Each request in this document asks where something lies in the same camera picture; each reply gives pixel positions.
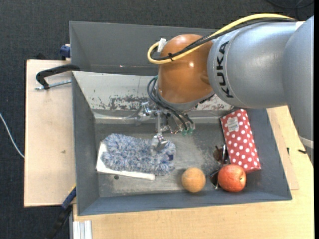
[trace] blue fuzzy cloth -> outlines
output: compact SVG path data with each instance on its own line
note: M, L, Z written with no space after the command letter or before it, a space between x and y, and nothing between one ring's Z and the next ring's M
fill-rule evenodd
M107 152L101 159L107 168L115 171L142 172L168 175L174 169L175 144L171 141L164 149L151 155L151 140L123 134L111 134L105 138Z

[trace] wooden ball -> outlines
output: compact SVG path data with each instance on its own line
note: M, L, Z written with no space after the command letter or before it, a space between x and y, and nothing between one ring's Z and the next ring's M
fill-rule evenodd
M202 170L196 167L188 168L181 177L184 189L195 193L201 191L206 184L206 177Z

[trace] polka dot box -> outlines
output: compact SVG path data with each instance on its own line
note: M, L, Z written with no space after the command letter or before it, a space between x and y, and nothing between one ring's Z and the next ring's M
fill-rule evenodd
M239 109L221 119L225 142L231 164L237 164L246 172L261 169L254 137L247 112Z

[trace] white cable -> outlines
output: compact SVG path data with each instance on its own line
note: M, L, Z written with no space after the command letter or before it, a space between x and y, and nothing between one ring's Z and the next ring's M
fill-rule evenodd
M4 120L4 118L2 117L2 114L1 114L1 113L0 113L0 118L1 118L1 120L2 120L2 122L3 122L3 124L4 124L4 126L5 126L6 130L8 131L8 135L10 136L10 139L11 139L12 143L14 144L15 149L16 149L17 152L20 154L20 156L24 158L23 153L19 150L19 148L17 147L17 145L16 145L14 139L12 138L12 135L11 135L11 133L10 133L10 130L9 130L9 128L8 128L8 126L7 126L7 124L6 124L5 120Z

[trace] black carpet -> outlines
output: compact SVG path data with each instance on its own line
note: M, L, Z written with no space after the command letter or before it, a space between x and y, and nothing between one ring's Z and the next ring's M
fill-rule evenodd
M24 61L61 59L69 21L221 28L260 12L305 20L311 0L0 0L0 113L24 151ZM295 5L303 7L294 9ZM59 207L23 207L24 160L0 122L0 239L42 239ZM58 239L68 238L65 226Z

